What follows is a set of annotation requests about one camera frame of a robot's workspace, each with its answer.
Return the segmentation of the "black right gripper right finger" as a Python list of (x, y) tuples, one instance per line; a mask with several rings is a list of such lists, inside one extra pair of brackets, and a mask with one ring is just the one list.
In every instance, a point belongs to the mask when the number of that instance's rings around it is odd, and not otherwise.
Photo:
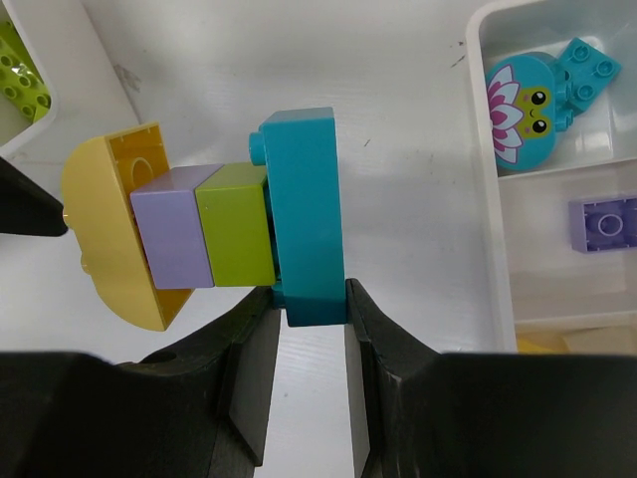
[(345, 283), (358, 477), (632, 477), (636, 361), (440, 354)]

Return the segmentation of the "teal frog lego brick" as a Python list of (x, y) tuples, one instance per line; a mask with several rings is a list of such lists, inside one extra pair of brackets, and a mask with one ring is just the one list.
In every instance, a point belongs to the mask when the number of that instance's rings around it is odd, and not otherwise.
[(539, 167), (556, 144), (555, 57), (507, 57), (489, 70), (486, 86), (497, 166), (515, 172)]

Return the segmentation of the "lavender lego brick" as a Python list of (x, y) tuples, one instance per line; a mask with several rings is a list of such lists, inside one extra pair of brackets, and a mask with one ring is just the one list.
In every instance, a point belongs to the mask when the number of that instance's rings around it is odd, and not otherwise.
[(220, 168), (219, 164), (174, 167), (130, 194), (157, 289), (214, 286), (195, 189)]

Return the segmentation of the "teal long lego brick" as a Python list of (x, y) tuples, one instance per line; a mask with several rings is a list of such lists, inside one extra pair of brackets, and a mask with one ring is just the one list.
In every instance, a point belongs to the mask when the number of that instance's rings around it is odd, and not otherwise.
[(346, 323), (334, 113), (272, 114), (249, 136), (250, 159), (267, 169), (280, 274), (275, 304), (291, 327)]

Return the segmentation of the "green small lego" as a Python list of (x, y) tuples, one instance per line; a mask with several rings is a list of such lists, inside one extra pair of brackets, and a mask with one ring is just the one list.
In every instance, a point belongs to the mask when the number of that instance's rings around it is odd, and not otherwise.
[(275, 264), (265, 202), (266, 168), (223, 165), (195, 188), (214, 284), (271, 286)]

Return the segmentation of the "cream curved lego brick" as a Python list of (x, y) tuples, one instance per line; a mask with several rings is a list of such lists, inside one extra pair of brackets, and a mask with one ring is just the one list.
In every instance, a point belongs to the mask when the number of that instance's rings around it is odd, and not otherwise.
[(73, 151), (63, 169), (61, 192), (82, 268), (102, 301), (139, 328), (165, 331), (166, 319), (105, 137), (92, 138)]

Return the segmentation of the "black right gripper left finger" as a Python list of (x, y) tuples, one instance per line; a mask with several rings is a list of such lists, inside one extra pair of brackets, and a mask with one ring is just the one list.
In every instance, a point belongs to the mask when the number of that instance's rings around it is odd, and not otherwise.
[(1, 357), (5, 477), (250, 477), (264, 460), (281, 314), (272, 292), (141, 361)]

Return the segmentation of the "white curved lego brick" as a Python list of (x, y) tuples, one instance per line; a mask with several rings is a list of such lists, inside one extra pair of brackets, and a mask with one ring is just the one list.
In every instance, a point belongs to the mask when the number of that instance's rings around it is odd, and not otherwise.
[(589, 355), (636, 355), (636, 336), (630, 327), (589, 329), (565, 334), (572, 353)]

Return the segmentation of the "purple lego brick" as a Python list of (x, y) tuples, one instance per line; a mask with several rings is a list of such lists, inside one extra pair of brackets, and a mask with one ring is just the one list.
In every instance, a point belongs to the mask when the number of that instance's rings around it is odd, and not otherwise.
[(636, 248), (636, 196), (568, 202), (573, 250), (592, 254)]

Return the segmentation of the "green square lego brick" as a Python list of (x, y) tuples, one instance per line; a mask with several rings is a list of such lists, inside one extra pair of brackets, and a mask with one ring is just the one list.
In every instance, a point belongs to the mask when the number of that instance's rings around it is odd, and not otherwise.
[(14, 24), (1, 21), (1, 94), (31, 123), (51, 108), (51, 96)]

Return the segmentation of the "yellow lego brick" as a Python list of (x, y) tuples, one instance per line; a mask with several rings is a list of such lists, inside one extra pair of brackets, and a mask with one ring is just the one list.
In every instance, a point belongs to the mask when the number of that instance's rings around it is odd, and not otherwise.
[(121, 259), (124, 272), (117, 297), (124, 304), (122, 317), (143, 329), (164, 332), (191, 298), (193, 290), (155, 287), (130, 200), (134, 190), (169, 169), (161, 131), (157, 123), (147, 123), (114, 133), (107, 138), (107, 143), (134, 239), (133, 248)]

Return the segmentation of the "small teal lego brick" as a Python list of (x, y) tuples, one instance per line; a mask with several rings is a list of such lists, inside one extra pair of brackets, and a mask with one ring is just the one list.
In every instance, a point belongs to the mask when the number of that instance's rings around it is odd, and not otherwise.
[(565, 105), (578, 117), (584, 114), (621, 72), (622, 65), (580, 38), (574, 38), (557, 58), (570, 84)]

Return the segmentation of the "yellow lego plate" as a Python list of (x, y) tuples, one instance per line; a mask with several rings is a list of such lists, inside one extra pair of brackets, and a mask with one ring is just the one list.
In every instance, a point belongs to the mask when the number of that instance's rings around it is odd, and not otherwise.
[(521, 354), (566, 355), (571, 353), (563, 334), (556, 332), (517, 333), (517, 347)]

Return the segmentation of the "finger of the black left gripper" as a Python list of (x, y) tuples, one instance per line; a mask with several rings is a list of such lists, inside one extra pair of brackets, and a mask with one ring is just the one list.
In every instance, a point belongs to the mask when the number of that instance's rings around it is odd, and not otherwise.
[(68, 231), (63, 204), (4, 158), (0, 187), (2, 233), (60, 237)]

